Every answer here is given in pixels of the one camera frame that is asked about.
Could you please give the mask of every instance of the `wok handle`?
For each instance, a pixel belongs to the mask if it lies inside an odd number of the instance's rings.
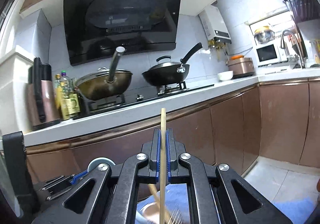
[[[159,62],[160,60],[163,60],[163,59],[171,59],[171,56],[169,56],[169,55],[161,56],[161,57],[156,59],[156,62]]]
[[[124,47],[116,48],[116,51],[112,56],[112,61],[110,64],[108,83],[112,83],[115,80],[116,68],[118,66],[119,60],[122,54],[124,53],[124,51],[125,51]]]
[[[185,55],[185,57],[183,59],[180,59],[181,65],[186,64],[188,60],[191,58],[191,56],[201,48],[202,48],[201,42],[194,45],[193,48],[189,50],[189,52]]]

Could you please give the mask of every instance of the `faucet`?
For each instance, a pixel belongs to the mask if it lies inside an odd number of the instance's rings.
[[[297,48],[298,48],[298,52],[299,52],[299,59],[300,59],[300,63],[301,63],[301,68],[304,69],[304,68],[305,68],[305,65],[304,65],[304,60],[303,60],[303,56],[302,56],[302,51],[301,51],[301,49],[300,49],[300,45],[299,45],[299,43],[298,43],[298,39],[297,39],[297,37],[294,35],[294,33],[293,33],[292,31],[290,31],[290,30],[288,30],[288,29],[285,29],[285,30],[282,31],[282,33],[281,33],[281,44],[280,44],[280,48],[281,48],[281,49],[285,49],[285,45],[284,45],[284,34],[285,34],[286,32],[289,33],[289,34],[291,34],[291,35],[293,36],[295,42],[296,42],[296,45],[297,45]]]

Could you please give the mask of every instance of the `white countertop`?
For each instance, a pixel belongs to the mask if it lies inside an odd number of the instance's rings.
[[[258,82],[306,77],[320,77],[320,69],[293,69],[280,73],[262,74],[218,83],[216,83],[215,79],[192,82],[189,83],[189,85],[193,85],[192,87],[211,84],[215,85],[153,101],[137,103],[133,106],[77,120],[66,120],[58,125],[24,134],[25,146],[29,147],[55,142],[130,124],[158,116],[162,107],[165,107],[167,112],[174,111],[236,91]]]

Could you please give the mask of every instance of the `stove knob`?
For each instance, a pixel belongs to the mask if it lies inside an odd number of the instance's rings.
[[[137,101],[143,100],[143,95],[137,95]]]

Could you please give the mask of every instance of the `chopstick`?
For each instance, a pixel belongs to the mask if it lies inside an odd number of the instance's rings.
[[[156,188],[156,185],[154,184],[148,184],[148,187],[149,187],[149,190],[151,192],[151,194],[154,196],[155,198],[155,201],[157,203],[157,206],[160,210],[160,198],[157,194],[157,188]],[[171,218],[171,214],[170,212],[168,211],[167,207],[164,206],[164,220],[167,224],[171,224],[172,223],[172,220],[170,220]]]
[[[165,108],[161,109],[161,145],[160,145],[160,224],[164,223],[164,203],[165,203],[165,181],[167,175],[167,158],[165,152],[165,133],[167,130]]]

